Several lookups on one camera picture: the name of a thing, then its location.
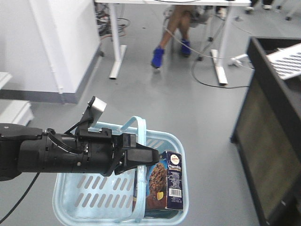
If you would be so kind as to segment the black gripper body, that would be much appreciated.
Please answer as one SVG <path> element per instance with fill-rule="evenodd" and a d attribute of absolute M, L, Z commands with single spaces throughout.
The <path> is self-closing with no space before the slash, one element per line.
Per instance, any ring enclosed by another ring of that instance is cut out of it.
<path fill-rule="evenodd" d="M 113 135 L 108 128 L 76 135 L 50 130 L 45 141 L 44 172 L 99 173 L 104 177 L 122 165 L 125 148 L 136 147 L 135 134 Z"/>

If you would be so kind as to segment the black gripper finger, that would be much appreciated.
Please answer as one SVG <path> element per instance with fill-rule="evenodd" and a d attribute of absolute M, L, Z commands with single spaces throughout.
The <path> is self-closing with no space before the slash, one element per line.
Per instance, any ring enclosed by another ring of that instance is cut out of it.
<path fill-rule="evenodd" d="M 136 147 L 123 150 L 122 165 L 151 166 L 159 162 L 158 150 L 136 143 Z"/>
<path fill-rule="evenodd" d="M 129 171 L 129 170 L 133 170 L 133 169 L 136 169 L 137 166 L 134 165 L 134 166 L 131 166 L 131 165 L 118 165 L 115 169 L 114 169 L 114 174 L 115 175 L 119 175 L 121 173 L 124 173 L 126 171 Z"/>

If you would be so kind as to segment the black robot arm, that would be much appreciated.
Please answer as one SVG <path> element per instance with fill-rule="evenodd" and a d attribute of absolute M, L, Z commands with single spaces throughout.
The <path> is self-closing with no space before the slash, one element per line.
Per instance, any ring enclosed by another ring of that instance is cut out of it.
<path fill-rule="evenodd" d="M 78 128 L 75 134 L 59 134 L 18 124 L 0 125 L 0 179 L 14 179 L 23 172 L 98 173 L 118 175 L 137 166 L 159 161 L 156 149 L 136 141 L 135 134 L 112 134 Z"/>

